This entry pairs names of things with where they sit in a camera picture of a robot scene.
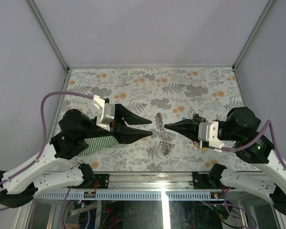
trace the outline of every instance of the patterned table surface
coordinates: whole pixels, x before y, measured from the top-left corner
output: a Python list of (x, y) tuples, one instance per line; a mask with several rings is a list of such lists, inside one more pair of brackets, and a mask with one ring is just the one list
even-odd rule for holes
[[(94, 171), (209, 171), (214, 163), (238, 171), (257, 170), (233, 153), (196, 150), (189, 139), (170, 130), (166, 130), (165, 136), (169, 154), (165, 155), (161, 147), (163, 136), (156, 126), (157, 113), (161, 113), (164, 124), (192, 117), (193, 113), (208, 120), (225, 120), (231, 108), (242, 106), (231, 68), (73, 69), (68, 91), (96, 94), (108, 97), (112, 104), (123, 104), (135, 114), (152, 120), (150, 125), (135, 128), (150, 130), (153, 136), (76, 157), (56, 167), (56, 171), (70, 169), (77, 163), (89, 163)], [(71, 108), (89, 117), (97, 113), (88, 99), (65, 96), (59, 120)]]

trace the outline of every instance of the white bracket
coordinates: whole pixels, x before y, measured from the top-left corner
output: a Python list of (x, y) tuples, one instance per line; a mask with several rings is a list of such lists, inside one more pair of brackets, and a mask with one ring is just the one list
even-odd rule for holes
[(225, 144), (218, 139), (218, 122), (211, 121), (199, 124), (198, 139), (209, 142), (209, 147), (214, 148), (215, 151), (221, 152), (221, 147)]
[(286, 195), (286, 169), (283, 168), (274, 150), (270, 151), (268, 160), (268, 164), (253, 165), (263, 171), (270, 179), (272, 179)]
[(269, 196), (275, 191), (276, 185), (273, 181), (258, 180), (247, 175), (235, 172), (229, 168), (226, 168), (221, 173), (222, 178), (220, 182), (227, 187), (235, 187), (239, 190), (251, 193), (257, 197), (260, 197), (270, 204), (273, 204), (271, 197)]
[(99, 110), (96, 118), (96, 125), (110, 131), (110, 123), (114, 120), (115, 106), (106, 103), (98, 95), (93, 97), (92, 104)]

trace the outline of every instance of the white wall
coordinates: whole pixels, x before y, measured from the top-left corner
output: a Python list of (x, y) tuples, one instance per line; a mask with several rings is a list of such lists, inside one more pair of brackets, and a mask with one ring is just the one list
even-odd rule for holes
[(275, 3), (238, 74), (248, 106), (262, 123), (272, 120), (286, 160), (286, 0)]
[[(25, 0), (0, 0), (0, 170), (39, 151), (40, 102), (59, 90), (63, 73)], [(54, 102), (46, 104), (47, 121)], [(16, 212), (0, 212), (0, 229), (11, 227)]]
[(70, 66), (232, 66), (268, 0), (35, 1)]

